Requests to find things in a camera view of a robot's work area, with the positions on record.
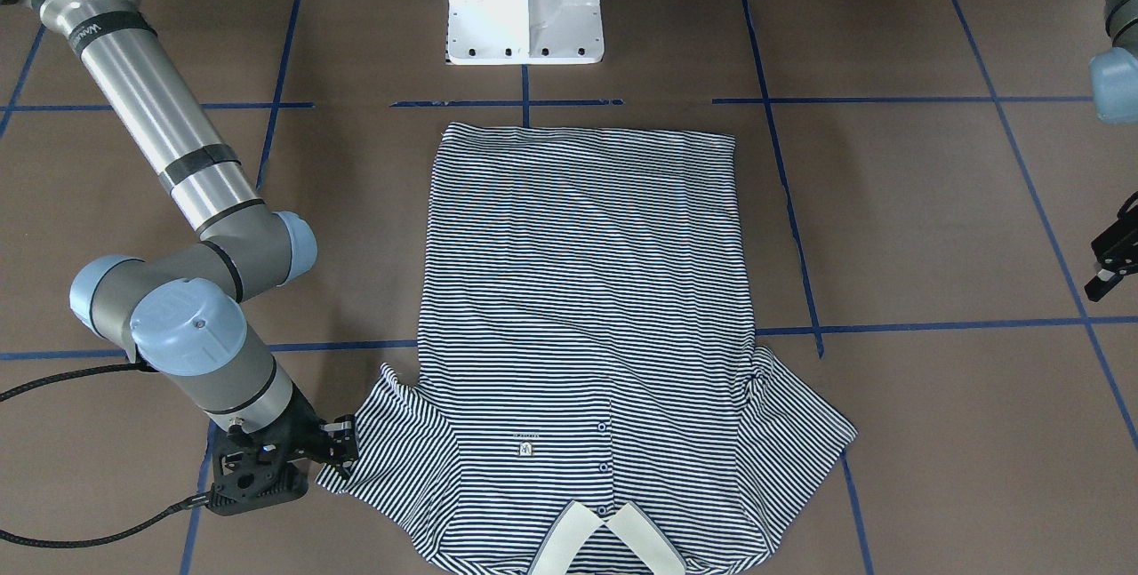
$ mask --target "robotic arm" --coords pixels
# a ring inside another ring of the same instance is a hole
[[[1090,60],[1098,118],[1111,124],[1138,122],[1138,0],[1106,0],[1106,33],[1113,48]],[[1090,244],[1098,274],[1085,287],[1098,302],[1128,274],[1138,272],[1138,194],[1122,205],[1116,221]]]
[[[218,426],[209,507],[233,515],[300,498],[292,461],[347,470],[354,417],[327,424],[238,304],[313,266],[316,243],[294,213],[272,213],[166,56],[139,0],[2,0],[67,38],[199,241],[154,262],[86,265],[71,307],[132,362],[172,379]]]

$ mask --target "floor tile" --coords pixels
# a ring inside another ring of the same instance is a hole
[[[256,176],[264,110],[211,120]],[[17,113],[0,143],[0,351],[110,347],[68,306],[74,276],[102,255],[155,260],[197,241],[110,112]]]
[[[35,40],[36,28],[35,16],[27,9],[15,6],[0,9],[0,31],[3,31],[0,43],[0,106],[8,106]]]
[[[119,360],[0,362],[0,389]],[[42,540],[118,533],[192,495],[206,418],[173,383],[138,371],[38,388],[3,403],[0,527]],[[105,547],[0,542],[6,573],[175,573],[189,514]]]
[[[786,198],[762,109],[753,106],[628,102],[607,107],[535,107],[543,126],[620,126],[726,133],[735,137],[735,179],[756,323],[810,325]]]
[[[1138,457],[1080,327],[831,336],[879,573],[1138,562]]]
[[[1103,0],[959,0],[1001,96],[1089,96],[1087,63],[1111,48]]]
[[[988,93],[950,0],[750,2],[772,96]]]
[[[1077,315],[991,105],[775,116],[823,325]]]
[[[446,0],[304,0],[286,99],[520,99],[518,66],[445,63],[446,19]]]
[[[530,68],[533,98],[761,96],[740,0],[601,0],[601,17],[604,59]]]
[[[1005,109],[1087,311],[1138,314],[1133,280],[1122,280],[1098,303],[1088,302],[1082,289],[1098,273],[1090,241],[1138,189],[1138,128],[1099,122],[1091,104],[1007,104]]]
[[[1098,325],[1095,334],[1133,420],[1138,417],[1138,325]]]

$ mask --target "striped shirt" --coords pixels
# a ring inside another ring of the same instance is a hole
[[[754,342],[734,140],[453,124],[431,179],[420,380],[389,368],[351,479],[428,561],[523,575],[570,502],[638,507],[687,573],[776,550],[853,427]],[[646,567],[601,527],[572,573]]]

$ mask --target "blue tape line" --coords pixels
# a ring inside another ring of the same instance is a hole
[[[624,106],[625,100],[615,99],[531,99],[529,106]],[[526,106],[521,99],[404,99],[391,104],[390,108],[448,108],[480,106]]]
[[[770,91],[767,89],[767,77],[762,69],[762,57],[759,54],[759,38],[754,32],[751,2],[750,0],[742,0],[742,2],[743,15],[747,17],[747,32],[751,36],[751,52],[754,55],[754,72],[759,77],[759,89],[762,91],[762,104],[767,113],[770,145],[775,151],[775,163],[778,166],[778,181],[782,182],[783,191],[786,195],[786,216],[790,219],[790,232],[794,238],[794,246],[798,247],[798,264],[802,274],[802,290],[806,293],[806,306],[810,311],[810,326],[814,327],[814,342],[818,348],[818,358],[820,359],[826,354],[826,347],[822,340],[822,330],[818,328],[818,310],[814,305],[810,272],[806,266],[806,250],[802,248],[802,238],[798,230],[798,220],[794,216],[794,202],[790,192],[790,180],[786,178],[786,165],[783,162],[782,145],[778,141],[778,130],[775,128],[775,112],[770,106]]]
[[[391,108],[443,108],[475,106],[521,106],[520,99],[459,99],[459,100],[401,100],[391,104]]]
[[[44,31],[47,28],[41,24],[39,31],[35,32],[35,39],[32,40],[32,48],[27,49],[24,68],[20,68],[19,79],[16,80],[16,88],[11,90],[11,97],[8,99],[8,109],[3,112],[3,117],[0,117],[0,138],[8,130],[8,122],[11,121],[13,109],[16,107],[17,101],[19,101],[19,93],[24,90],[24,84],[27,82],[27,74],[32,71],[32,61],[35,60],[35,54],[40,50],[40,42],[43,41]]]
[[[624,106],[625,100],[615,99],[531,99],[529,106]]]
[[[1048,102],[1048,101],[1094,101],[1090,96],[1024,96],[1024,97],[998,97],[999,101],[1013,102]],[[939,97],[939,96],[914,96],[914,97],[717,97],[711,98],[711,104],[967,104],[967,102],[990,102],[991,97],[965,96],[965,97]]]
[[[1071,297],[1074,299],[1075,306],[1079,309],[1079,317],[1082,318],[1082,322],[1087,329],[1087,336],[1090,338],[1090,343],[1095,350],[1095,355],[1098,358],[1098,365],[1103,369],[1103,375],[1106,377],[1106,383],[1111,388],[1111,394],[1114,396],[1114,404],[1118,405],[1119,412],[1122,414],[1122,421],[1127,426],[1127,430],[1130,433],[1130,442],[1133,444],[1135,450],[1138,450],[1138,429],[1135,427],[1133,418],[1130,417],[1130,410],[1127,409],[1125,400],[1122,397],[1122,393],[1119,391],[1118,381],[1114,380],[1114,373],[1111,371],[1111,364],[1106,360],[1105,353],[1103,353],[1103,347],[1099,345],[1098,336],[1095,334],[1095,327],[1087,314],[1087,307],[1082,303],[1082,297],[1079,295],[1079,288],[1074,284],[1074,278],[1071,276],[1071,269],[1067,266],[1066,258],[1063,255],[1062,248],[1059,248],[1058,239],[1055,237],[1055,231],[1052,229],[1052,223],[1047,219],[1047,212],[1044,210],[1044,203],[1039,198],[1039,192],[1036,190],[1036,184],[1031,179],[1031,173],[1028,171],[1028,164],[1023,159],[1023,153],[1020,150],[1020,142],[1015,139],[1015,133],[1012,131],[1012,124],[1007,120],[1007,114],[1004,112],[1004,106],[1000,105],[1000,100],[996,95],[996,85],[992,83],[991,75],[988,73],[988,67],[984,65],[983,57],[980,56],[980,47],[976,44],[976,39],[972,34],[972,28],[968,26],[967,19],[964,17],[964,10],[960,8],[959,0],[950,0],[953,8],[956,10],[956,17],[960,20],[960,25],[964,27],[964,34],[968,39],[968,46],[972,48],[972,54],[976,58],[976,65],[980,66],[980,74],[984,77],[984,84],[988,85],[988,92],[991,96],[992,104],[996,105],[996,112],[999,114],[1000,124],[1004,125],[1004,133],[1007,134],[1007,141],[1012,146],[1012,153],[1015,154],[1016,165],[1020,166],[1020,173],[1023,175],[1023,181],[1028,186],[1028,192],[1031,195],[1031,202],[1036,205],[1036,212],[1039,214],[1039,220],[1044,224],[1044,231],[1047,233],[1047,240],[1052,245],[1052,250],[1055,253],[1055,258],[1059,263],[1059,269],[1063,271],[1063,278],[1066,281],[1067,290],[1071,293]]]
[[[792,326],[785,328],[757,328],[756,337],[778,337],[783,335],[814,335],[814,329],[808,326]]]
[[[857,486],[853,485],[853,474],[850,465],[846,460],[846,451],[842,451],[842,473],[846,474],[846,491],[850,496],[850,510],[853,511],[853,524],[857,526],[857,541],[861,547],[861,562],[865,564],[865,575],[873,575],[873,557],[869,555],[869,541],[865,536],[865,521],[861,519],[861,502],[857,496]]]
[[[1080,318],[1057,318],[1039,320],[987,320],[972,322],[914,322],[883,325],[824,326],[822,332],[827,335],[839,332],[900,332],[920,330],[975,330],[993,328],[1040,328],[1054,326],[1082,326]]]
[[[280,104],[273,104],[271,101],[218,101],[203,104],[201,108],[206,110],[230,110],[230,109],[249,109],[249,108],[315,108],[316,104],[312,101],[281,101]],[[32,104],[32,105],[19,105],[11,107],[13,113],[56,113],[56,112],[69,112],[69,110],[113,110],[109,104]]]
[[[269,113],[269,128],[265,130],[265,145],[261,149],[261,164],[257,166],[256,189],[265,183],[265,165],[273,148],[273,135],[277,134],[277,115],[280,113],[281,93],[284,92],[284,77],[288,76],[288,59],[292,54],[292,36],[296,34],[296,20],[300,15],[300,0],[292,0],[292,11],[288,17],[288,32],[284,34],[284,49],[281,51],[281,64],[277,72],[277,90],[273,91],[273,107]]]
[[[297,353],[303,351],[361,351],[373,348],[414,348],[419,342],[414,339],[388,339],[374,342],[310,342],[297,344],[274,344],[269,348],[273,353]]]
[[[196,493],[204,493],[206,490],[206,478],[209,476],[209,463],[213,459],[213,435],[215,424],[209,422],[206,427],[206,452],[201,455],[201,465],[198,467],[198,490]],[[182,565],[178,569],[179,575],[190,575],[190,565],[193,562],[193,545],[198,541],[198,521],[201,517],[201,508],[190,511],[190,526],[185,531],[185,545],[182,548]]]
[[[119,348],[100,348],[90,351],[18,351],[0,353],[0,361],[20,362],[26,360],[89,360],[104,358],[126,358]]]
[[[1095,98],[1090,96],[999,96],[996,99],[999,101],[1095,101]]]
[[[529,66],[521,65],[521,128],[529,128]]]
[[[1090,323],[1092,325],[1111,325],[1111,323],[1138,323],[1138,315],[1118,315],[1118,317],[1106,317],[1106,318],[1090,318]]]

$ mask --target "metal tube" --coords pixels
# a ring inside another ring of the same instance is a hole
[[[40,16],[68,36],[179,210],[201,230],[216,215],[259,197],[139,16],[138,2],[44,0]],[[114,25],[123,27],[109,30]]]

